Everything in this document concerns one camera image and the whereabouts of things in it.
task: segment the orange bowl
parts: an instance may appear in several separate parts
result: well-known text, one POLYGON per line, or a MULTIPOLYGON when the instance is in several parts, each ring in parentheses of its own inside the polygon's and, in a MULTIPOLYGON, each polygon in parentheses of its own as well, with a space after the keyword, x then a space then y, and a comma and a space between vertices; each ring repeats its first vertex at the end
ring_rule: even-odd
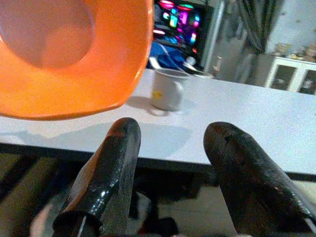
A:
POLYGON ((0 0, 0 114, 69 119, 121 106, 146 66, 151 0, 0 0))

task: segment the blue cloth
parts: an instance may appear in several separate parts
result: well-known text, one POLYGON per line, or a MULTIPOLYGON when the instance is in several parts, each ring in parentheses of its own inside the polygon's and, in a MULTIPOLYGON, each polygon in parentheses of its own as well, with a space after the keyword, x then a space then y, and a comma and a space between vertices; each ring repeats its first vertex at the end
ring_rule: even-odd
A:
MULTIPOLYGON (((156 57, 160 66, 163 68, 171 68, 176 70, 181 68, 184 70, 183 62, 185 59, 182 55, 182 52, 176 48, 160 45, 157 42, 152 42, 150 57, 156 57)), ((148 62, 147 68, 153 68, 150 62, 148 62)))

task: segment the table surface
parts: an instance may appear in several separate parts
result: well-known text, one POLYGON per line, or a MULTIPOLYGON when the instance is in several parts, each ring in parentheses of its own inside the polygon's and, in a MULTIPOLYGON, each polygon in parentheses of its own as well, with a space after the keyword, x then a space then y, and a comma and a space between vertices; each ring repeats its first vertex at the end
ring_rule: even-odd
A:
POLYGON ((316 96, 214 79, 190 78, 184 109, 150 105, 154 71, 146 70, 120 108, 62 121, 0 117, 0 143, 94 152, 112 123, 122 117, 141 127, 139 157, 209 164, 206 127, 233 123, 251 134, 286 172, 316 174, 316 96))

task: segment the gray curtain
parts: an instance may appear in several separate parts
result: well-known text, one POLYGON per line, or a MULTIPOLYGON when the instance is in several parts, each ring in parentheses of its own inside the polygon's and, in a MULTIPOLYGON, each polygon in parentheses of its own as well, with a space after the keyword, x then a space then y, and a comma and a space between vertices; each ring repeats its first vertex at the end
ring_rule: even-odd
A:
POLYGON ((254 80, 258 55, 266 51, 282 3, 283 0, 236 0, 248 36, 234 81, 251 84, 254 80))

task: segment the mug sticker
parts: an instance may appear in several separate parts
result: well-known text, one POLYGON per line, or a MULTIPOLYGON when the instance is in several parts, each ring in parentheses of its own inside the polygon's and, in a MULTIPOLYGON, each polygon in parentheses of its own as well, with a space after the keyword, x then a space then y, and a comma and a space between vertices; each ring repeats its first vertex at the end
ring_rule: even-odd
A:
POLYGON ((153 91, 153 98, 155 100, 159 100, 161 97, 163 97, 163 94, 160 91, 157 91, 157 90, 153 91))

